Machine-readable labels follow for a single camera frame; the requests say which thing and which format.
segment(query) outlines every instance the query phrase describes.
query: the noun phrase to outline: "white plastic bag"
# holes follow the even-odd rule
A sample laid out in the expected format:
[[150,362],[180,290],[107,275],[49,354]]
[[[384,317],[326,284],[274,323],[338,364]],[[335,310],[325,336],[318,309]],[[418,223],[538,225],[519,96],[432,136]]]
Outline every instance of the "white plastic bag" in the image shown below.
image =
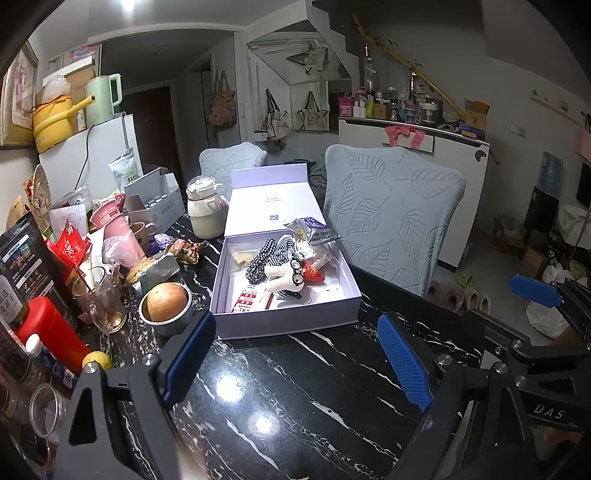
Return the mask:
[[54,98],[68,93],[70,93],[70,82],[63,75],[56,75],[43,89],[43,103],[51,102]]
[[550,338],[558,338],[569,326],[556,307],[549,309],[531,301],[525,309],[525,314],[533,328]]

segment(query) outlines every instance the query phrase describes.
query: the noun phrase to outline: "pink cloth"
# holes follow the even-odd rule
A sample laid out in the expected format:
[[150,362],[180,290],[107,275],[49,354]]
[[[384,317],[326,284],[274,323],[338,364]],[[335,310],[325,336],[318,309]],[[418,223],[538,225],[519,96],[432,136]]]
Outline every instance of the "pink cloth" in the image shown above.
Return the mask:
[[410,148],[417,149],[421,145],[423,138],[425,137],[425,130],[416,129],[414,127],[401,127],[399,125],[390,125],[389,127],[385,127],[386,134],[390,139],[390,146],[395,147],[396,142],[399,135],[404,135],[408,137],[411,132],[414,133],[413,139],[410,142]]

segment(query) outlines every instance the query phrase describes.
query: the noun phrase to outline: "pink container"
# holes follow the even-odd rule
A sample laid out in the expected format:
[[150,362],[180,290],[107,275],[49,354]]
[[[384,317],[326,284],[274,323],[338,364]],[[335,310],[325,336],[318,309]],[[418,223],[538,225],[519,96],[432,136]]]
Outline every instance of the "pink container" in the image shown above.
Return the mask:
[[113,199],[98,207],[90,216],[90,221],[95,227],[102,228],[120,214],[117,201]]
[[111,238],[112,236],[124,236],[125,240],[121,243],[121,247],[129,252],[129,258],[137,259],[134,265],[125,265],[126,267],[134,267],[142,260],[145,260],[146,255],[135,239],[135,235],[131,231],[129,224],[125,221],[123,213],[118,214],[105,226],[105,238]]

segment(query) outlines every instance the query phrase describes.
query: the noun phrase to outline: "refrigerator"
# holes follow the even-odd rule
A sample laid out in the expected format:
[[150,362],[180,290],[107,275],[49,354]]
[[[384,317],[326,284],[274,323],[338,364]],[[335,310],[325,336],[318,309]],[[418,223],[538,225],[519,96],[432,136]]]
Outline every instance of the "refrigerator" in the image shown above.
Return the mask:
[[88,185],[95,200],[109,196],[117,189],[117,183],[108,164],[120,157],[128,146],[134,148],[138,173],[142,176],[133,115],[121,115],[95,125],[40,154],[39,159],[49,182],[51,201],[55,202],[72,192],[82,170],[79,187]]

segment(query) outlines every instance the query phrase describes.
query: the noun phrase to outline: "picture frame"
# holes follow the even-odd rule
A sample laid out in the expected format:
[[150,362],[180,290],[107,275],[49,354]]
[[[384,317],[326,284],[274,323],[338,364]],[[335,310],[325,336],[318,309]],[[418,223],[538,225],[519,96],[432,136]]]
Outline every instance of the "picture frame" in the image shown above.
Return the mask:
[[39,59],[27,41],[2,79],[0,147],[33,147],[33,115]]

